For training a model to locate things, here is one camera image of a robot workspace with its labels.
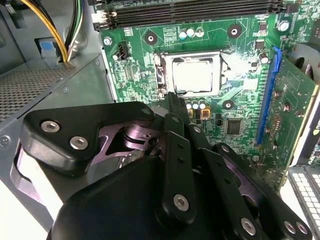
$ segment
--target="black ram slot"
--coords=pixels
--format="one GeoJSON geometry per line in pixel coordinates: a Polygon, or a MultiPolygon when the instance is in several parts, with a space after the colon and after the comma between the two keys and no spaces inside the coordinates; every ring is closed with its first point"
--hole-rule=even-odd
{"type": "Polygon", "coordinates": [[[200,11],[208,9],[217,9],[221,7],[242,7],[242,6],[254,6],[264,5],[267,6],[268,2],[257,3],[256,0],[199,0],[197,2],[178,2],[173,5],[169,4],[158,4],[150,6],[139,6],[130,8],[120,8],[116,12],[121,18],[130,18],[135,16],[146,16],[146,15],[159,15],[165,13],[179,13],[186,11],[200,11]]]}
{"type": "Polygon", "coordinates": [[[252,6],[249,9],[247,7],[223,7],[219,9],[209,9],[202,11],[194,11],[186,14],[182,13],[167,13],[157,16],[136,16],[134,18],[116,19],[118,27],[130,27],[141,25],[153,25],[153,24],[169,24],[169,23],[181,23],[189,21],[211,20],[221,17],[233,17],[238,16],[241,13],[242,16],[266,14],[267,8],[261,6],[252,6]]]}

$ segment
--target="cable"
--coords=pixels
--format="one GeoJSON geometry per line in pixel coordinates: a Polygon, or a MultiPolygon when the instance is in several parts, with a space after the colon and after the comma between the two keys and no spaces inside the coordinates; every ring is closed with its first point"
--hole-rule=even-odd
{"type": "Polygon", "coordinates": [[[40,2],[40,0],[29,0],[29,2],[31,4],[33,4],[36,8],[38,8],[43,15],[50,21],[50,23],[52,24],[52,26],[54,26],[54,28],[56,28],[54,22],[52,21],[49,13],[47,12],[47,10],[45,9],[45,7],[42,5],[42,3],[40,2]]]}
{"type": "Polygon", "coordinates": [[[69,50],[69,46],[71,45],[72,37],[75,33],[76,29],[76,24],[77,24],[77,17],[78,17],[78,5],[79,2],[78,0],[73,0],[73,14],[72,14],[72,19],[69,27],[69,32],[66,36],[64,46],[66,50],[69,50]]]}
{"type": "Polygon", "coordinates": [[[80,13],[80,16],[78,16],[78,17],[80,17],[80,18],[77,17],[76,30],[75,30],[75,33],[73,35],[70,47],[68,49],[68,58],[67,58],[68,62],[71,59],[73,50],[75,49],[76,38],[77,38],[77,36],[79,34],[80,28],[82,26],[83,18],[84,18],[84,11],[83,11],[83,6],[82,6],[82,2],[81,1],[82,0],[78,0],[78,7],[79,7],[78,12],[80,13]]]}
{"type": "Polygon", "coordinates": [[[61,40],[61,37],[57,33],[57,30],[52,26],[52,24],[45,17],[45,15],[42,12],[40,12],[32,3],[30,3],[29,0],[21,0],[21,2],[23,2],[25,5],[27,5],[41,19],[41,21],[44,23],[44,25],[51,32],[51,34],[53,35],[56,43],[59,46],[59,49],[60,49],[60,52],[61,52],[61,55],[62,55],[62,60],[63,60],[63,62],[66,63],[67,59],[68,59],[67,50],[66,50],[66,47],[65,47],[63,41],[61,40]]]}

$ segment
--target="silver screw head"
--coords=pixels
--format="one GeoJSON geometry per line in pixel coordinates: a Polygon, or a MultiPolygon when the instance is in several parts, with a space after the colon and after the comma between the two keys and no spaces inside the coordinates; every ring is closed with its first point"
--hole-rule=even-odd
{"type": "Polygon", "coordinates": [[[226,146],[222,146],[222,149],[223,149],[223,151],[225,151],[225,152],[229,152],[229,149],[226,147],[226,146]]]}
{"type": "Polygon", "coordinates": [[[189,209],[189,202],[186,199],[185,196],[181,195],[181,194],[176,194],[173,197],[173,203],[174,205],[182,212],[186,212],[189,209]]]}
{"type": "Polygon", "coordinates": [[[292,224],[291,224],[290,222],[284,221],[283,223],[284,223],[284,226],[286,227],[286,229],[287,229],[290,233],[296,234],[296,230],[295,230],[294,226],[292,226],[292,224]]]}
{"type": "Polygon", "coordinates": [[[142,108],[142,112],[148,115],[150,114],[150,110],[148,108],[142,108]]]}
{"type": "Polygon", "coordinates": [[[177,122],[177,123],[179,122],[179,119],[176,118],[175,116],[173,116],[172,119],[173,119],[175,122],[177,122]]]}
{"type": "Polygon", "coordinates": [[[60,130],[60,126],[55,121],[44,121],[41,123],[41,128],[47,133],[56,133],[60,130]]]}
{"type": "Polygon", "coordinates": [[[112,39],[110,37],[106,36],[103,39],[103,43],[104,43],[104,45],[110,46],[112,44],[112,39]]]}
{"type": "Polygon", "coordinates": [[[300,232],[302,232],[303,234],[308,234],[308,230],[301,222],[297,221],[296,225],[297,225],[298,229],[300,230],[300,232]]]}
{"type": "Polygon", "coordinates": [[[200,127],[194,126],[193,129],[194,129],[197,133],[201,133],[200,127]]]}
{"type": "Polygon", "coordinates": [[[256,228],[252,222],[247,218],[241,218],[241,225],[243,229],[251,236],[256,235],[256,228]]]}
{"type": "Polygon", "coordinates": [[[65,94],[67,94],[67,93],[69,92],[69,88],[68,88],[67,86],[64,86],[64,87],[63,87],[63,92],[64,92],[65,94]]]}
{"type": "Polygon", "coordinates": [[[82,136],[74,136],[70,139],[70,146],[75,150],[85,150],[88,145],[88,141],[82,136]]]}
{"type": "Polygon", "coordinates": [[[11,142],[11,138],[9,136],[2,136],[0,137],[0,146],[5,148],[7,147],[11,142]]]}

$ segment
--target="green circuit board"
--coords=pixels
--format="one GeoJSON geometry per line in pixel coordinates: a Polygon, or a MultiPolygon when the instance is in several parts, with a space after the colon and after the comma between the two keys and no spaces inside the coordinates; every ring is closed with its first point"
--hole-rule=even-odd
{"type": "Polygon", "coordinates": [[[260,146],[260,159],[252,161],[259,175],[274,188],[283,180],[286,163],[293,158],[319,86],[288,59],[283,59],[275,79],[266,134],[260,146]]]}
{"type": "MultiPolygon", "coordinates": [[[[262,145],[256,144],[270,62],[274,57],[272,48],[282,50],[285,57],[296,43],[309,40],[314,21],[320,17],[320,0],[284,2],[298,4],[298,12],[101,30],[114,98],[117,102],[141,101],[150,107],[156,106],[161,96],[155,54],[219,51],[231,71],[224,72],[225,79],[218,94],[185,97],[191,106],[194,103],[205,104],[204,109],[190,109],[190,118],[203,129],[212,145],[218,142],[230,145],[277,190],[291,160],[290,154],[283,154],[288,149],[280,147],[276,156],[263,157],[269,152],[270,141],[264,139],[262,145]],[[289,24],[288,28],[282,31],[286,24],[289,24]],[[231,26],[238,27],[236,38],[230,36],[231,26]],[[183,38],[181,32],[186,33],[189,29],[195,34],[183,38]],[[148,43],[150,32],[156,36],[156,42],[152,44],[148,43]],[[119,60],[117,52],[123,43],[128,57],[119,60]],[[261,54],[265,54],[269,61],[262,62],[261,54]]],[[[196,86],[202,73],[192,73],[192,76],[196,86]]],[[[271,125],[272,120],[269,116],[267,125],[271,125]]]]}

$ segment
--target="black wire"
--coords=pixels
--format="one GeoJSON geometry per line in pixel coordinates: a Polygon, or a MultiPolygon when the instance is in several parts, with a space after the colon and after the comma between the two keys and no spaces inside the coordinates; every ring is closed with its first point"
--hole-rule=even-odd
{"type": "Polygon", "coordinates": [[[69,27],[69,32],[68,32],[68,35],[66,36],[65,43],[64,43],[65,48],[66,48],[67,51],[69,50],[69,46],[71,44],[72,37],[73,37],[74,32],[76,30],[77,16],[78,16],[78,1],[77,0],[73,0],[72,19],[71,19],[71,23],[70,23],[70,27],[69,27]]]}
{"type": "Polygon", "coordinates": [[[49,15],[49,13],[45,9],[45,7],[42,5],[40,0],[29,0],[29,2],[32,3],[37,9],[39,9],[43,13],[43,15],[49,20],[49,22],[52,24],[52,26],[54,28],[56,28],[54,22],[52,21],[50,15],[49,15]]]}

